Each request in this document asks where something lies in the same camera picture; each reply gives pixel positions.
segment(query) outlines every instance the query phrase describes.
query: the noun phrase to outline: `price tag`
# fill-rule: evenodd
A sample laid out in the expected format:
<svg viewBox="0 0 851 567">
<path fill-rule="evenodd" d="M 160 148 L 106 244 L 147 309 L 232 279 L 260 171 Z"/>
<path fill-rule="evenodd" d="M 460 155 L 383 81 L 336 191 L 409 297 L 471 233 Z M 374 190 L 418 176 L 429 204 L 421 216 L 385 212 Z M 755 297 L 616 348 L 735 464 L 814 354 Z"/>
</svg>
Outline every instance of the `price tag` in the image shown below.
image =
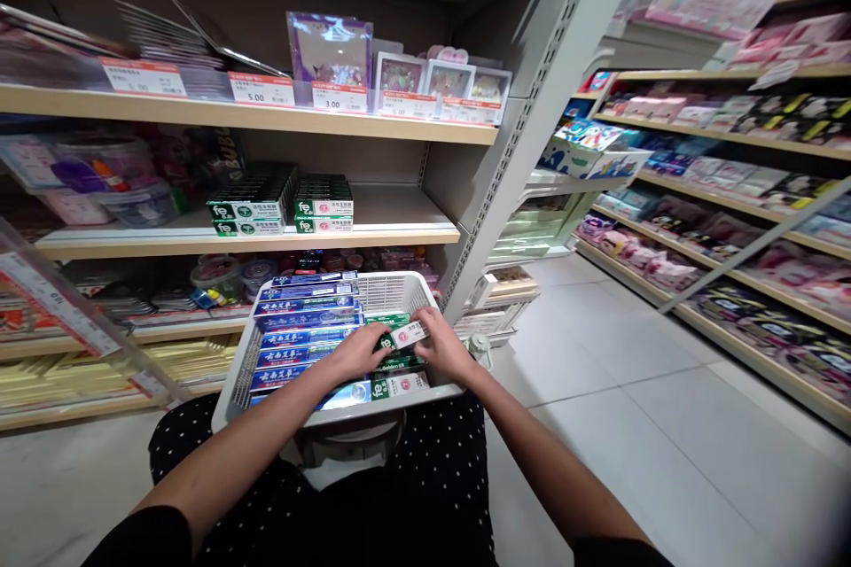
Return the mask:
<svg viewBox="0 0 851 567">
<path fill-rule="evenodd" d="M 101 58 L 100 63 L 116 93 L 188 97 L 175 65 L 112 58 Z"/>
<path fill-rule="evenodd" d="M 402 91 L 384 91 L 381 94 L 381 114 L 386 117 L 432 120 L 437 110 L 437 97 Z"/>
<path fill-rule="evenodd" d="M 499 102 L 480 102 L 460 97 L 443 98 L 441 121 L 463 122 L 495 126 L 499 121 L 499 111 L 503 106 Z"/>
<path fill-rule="evenodd" d="M 313 82 L 313 107 L 321 111 L 368 113 L 366 96 L 365 87 Z"/>
<path fill-rule="evenodd" d="M 166 386 L 160 383 L 160 380 L 147 370 L 137 372 L 128 381 L 149 399 L 155 397 L 157 394 L 168 392 Z"/>
<path fill-rule="evenodd" d="M 228 72 L 233 98 L 237 104 L 295 107 L 293 81 L 272 75 Z"/>
<path fill-rule="evenodd" d="M 53 285 L 16 252 L 0 255 L 0 278 L 14 284 L 31 302 L 57 321 L 96 356 L 120 350 L 115 340 L 99 328 L 80 308 L 72 305 Z"/>
</svg>

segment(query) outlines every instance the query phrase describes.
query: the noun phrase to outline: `green toothpaste box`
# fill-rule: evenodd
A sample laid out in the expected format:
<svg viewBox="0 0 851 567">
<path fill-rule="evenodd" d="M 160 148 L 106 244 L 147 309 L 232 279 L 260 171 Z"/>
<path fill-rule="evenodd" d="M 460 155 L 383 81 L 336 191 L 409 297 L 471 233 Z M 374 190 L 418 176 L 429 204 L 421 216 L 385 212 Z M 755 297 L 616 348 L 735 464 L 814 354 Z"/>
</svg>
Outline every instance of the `green toothpaste box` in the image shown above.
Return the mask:
<svg viewBox="0 0 851 567">
<path fill-rule="evenodd" d="M 300 233 L 351 232 L 354 226 L 351 217 L 295 216 L 295 229 Z"/>
</svg>

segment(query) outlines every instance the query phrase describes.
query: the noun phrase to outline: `blue package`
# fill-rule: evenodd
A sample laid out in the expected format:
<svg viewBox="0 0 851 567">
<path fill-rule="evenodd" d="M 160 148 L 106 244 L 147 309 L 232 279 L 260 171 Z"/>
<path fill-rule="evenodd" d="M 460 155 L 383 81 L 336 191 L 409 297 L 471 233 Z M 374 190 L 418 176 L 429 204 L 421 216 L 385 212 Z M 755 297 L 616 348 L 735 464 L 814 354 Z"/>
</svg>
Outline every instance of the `blue package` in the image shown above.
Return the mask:
<svg viewBox="0 0 851 567">
<path fill-rule="evenodd" d="M 337 349 L 342 339 L 336 341 L 321 341 L 315 344 L 265 350 L 257 358 L 257 369 L 277 368 L 293 365 L 294 363 L 313 363 L 324 359 Z"/>
<path fill-rule="evenodd" d="M 312 366 L 313 363 L 306 363 L 300 366 L 289 366 L 287 368 L 272 368 L 262 369 L 254 372 L 254 378 L 251 380 L 249 392 L 266 392 L 268 390 L 276 390 L 283 387 L 290 381 L 297 379 Z"/>
<path fill-rule="evenodd" d="M 261 350 L 274 350 L 283 347 L 300 346 L 320 341 L 342 340 L 363 325 L 363 317 L 344 326 L 325 326 L 322 328 L 299 328 L 293 330 L 277 330 L 267 332 L 260 342 Z"/>
<path fill-rule="evenodd" d="M 272 279 L 272 288 L 303 284 L 326 284 L 328 282 L 346 282 L 354 281 L 355 279 L 357 279 L 357 273 L 354 270 L 336 273 L 323 273 L 322 275 L 292 275 L 285 277 L 275 277 L 274 279 Z"/>
<path fill-rule="evenodd" d="M 280 311 L 274 314 L 255 314 L 254 323 L 264 332 L 277 328 L 314 328 L 324 325 L 352 323 L 360 315 L 361 304 L 357 299 L 348 298 L 350 303 L 344 306 L 321 307 L 297 312 Z"/>
<path fill-rule="evenodd" d="M 303 286 L 267 288 L 260 293 L 260 301 L 279 301 L 281 299 L 306 299 L 307 297 L 337 297 L 357 294 L 355 283 L 309 283 Z"/>
</svg>

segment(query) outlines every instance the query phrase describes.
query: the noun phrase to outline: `plastic jar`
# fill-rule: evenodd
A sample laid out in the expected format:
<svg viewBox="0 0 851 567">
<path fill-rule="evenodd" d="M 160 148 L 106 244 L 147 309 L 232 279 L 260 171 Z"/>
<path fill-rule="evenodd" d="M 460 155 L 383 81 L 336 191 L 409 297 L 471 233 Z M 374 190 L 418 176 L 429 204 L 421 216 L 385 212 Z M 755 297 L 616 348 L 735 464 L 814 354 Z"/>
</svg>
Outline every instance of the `plastic jar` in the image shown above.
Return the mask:
<svg viewBox="0 0 851 567">
<path fill-rule="evenodd" d="M 246 299 L 254 301 L 260 287 L 277 276 L 277 264 L 272 260 L 249 261 L 242 267 L 240 276 L 246 285 Z"/>
<path fill-rule="evenodd" d="M 155 228 L 178 215 L 171 187 L 162 180 L 148 188 L 95 193 L 93 197 L 128 228 Z"/>
<path fill-rule="evenodd" d="M 51 168 L 80 193 L 129 192 L 156 183 L 151 150 L 138 137 L 83 138 L 56 144 L 59 157 Z"/>
<path fill-rule="evenodd" d="M 196 266 L 189 279 L 196 288 L 228 301 L 239 302 L 245 288 L 239 275 L 239 262 L 233 257 L 219 257 Z"/>
</svg>

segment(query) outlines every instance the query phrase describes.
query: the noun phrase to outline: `tile floor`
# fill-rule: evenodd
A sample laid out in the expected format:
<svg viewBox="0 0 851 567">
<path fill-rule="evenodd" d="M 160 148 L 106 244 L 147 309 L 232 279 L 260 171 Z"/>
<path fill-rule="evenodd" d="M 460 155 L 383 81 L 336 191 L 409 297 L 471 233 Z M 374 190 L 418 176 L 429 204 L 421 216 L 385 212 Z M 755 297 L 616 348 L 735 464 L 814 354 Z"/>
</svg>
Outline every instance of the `tile floor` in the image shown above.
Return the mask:
<svg viewBox="0 0 851 567">
<path fill-rule="evenodd" d="M 822 564 L 847 503 L 851 447 L 578 255 L 527 269 L 542 295 L 495 352 L 494 374 L 668 558 L 678 567 Z M 149 488 L 145 445 L 158 418 L 0 439 L 3 559 L 79 565 Z M 572 564 L 487 427 L 500 564 Z"/>
</svg>

